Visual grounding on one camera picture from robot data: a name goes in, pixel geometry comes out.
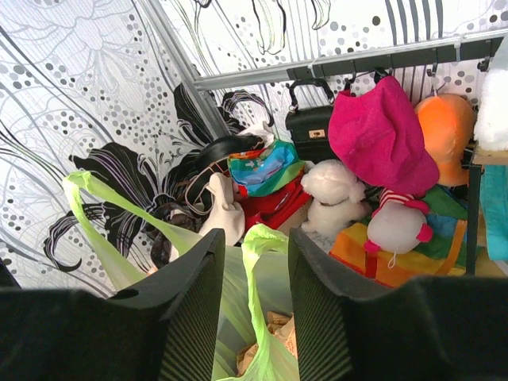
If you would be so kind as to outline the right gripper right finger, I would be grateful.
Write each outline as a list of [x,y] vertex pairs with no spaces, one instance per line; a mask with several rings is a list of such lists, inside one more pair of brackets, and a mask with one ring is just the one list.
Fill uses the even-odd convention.
[[301,379],[506,379],[506,279],[424,276],[388,289],[299,229],[288,267]]

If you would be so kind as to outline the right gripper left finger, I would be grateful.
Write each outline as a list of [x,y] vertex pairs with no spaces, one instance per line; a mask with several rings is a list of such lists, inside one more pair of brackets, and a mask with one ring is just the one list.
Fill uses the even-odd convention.
[[2,379],[211,379],[224,265],[214,229],[112,298],[2,288]]

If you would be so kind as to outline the green plastic trash bag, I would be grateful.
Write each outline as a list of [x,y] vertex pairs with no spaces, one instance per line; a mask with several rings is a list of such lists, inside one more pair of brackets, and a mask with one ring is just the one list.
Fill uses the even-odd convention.
[[[146,278],[91,224],[85,214],[80,191],[103,198],[122,212],[154,225],[169,239],[179,257],[203,238],[199,233],[169,225],[119,195],[88,171],[77,171],[63,179],[71,211],[82,226],[116,290]],[[284,233],[254,225],[239,247],[225,246],[225,268],[218,333],[215,345],[214,380],[233,380],[232,362],[241,347],[259,348],[242,380],[297,380],[298,360],[267,330],[267,312],[290,317],[293,311],[288,271],[288,237]]]

